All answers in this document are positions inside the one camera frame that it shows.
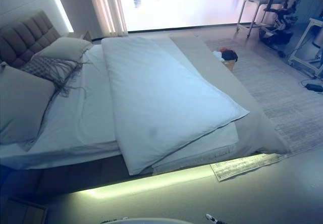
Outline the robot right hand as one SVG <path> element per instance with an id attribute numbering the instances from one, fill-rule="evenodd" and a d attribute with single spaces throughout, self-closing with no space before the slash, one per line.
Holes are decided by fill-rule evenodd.
<path id="1" fill-rule="evenodd" d="M 218 224 L 219 223 L 219 221 L 215 217 L 213 217 L 212 215 L 210 215 L 208 213 L 205 215 L 205 218 L 212 224 Z"/>

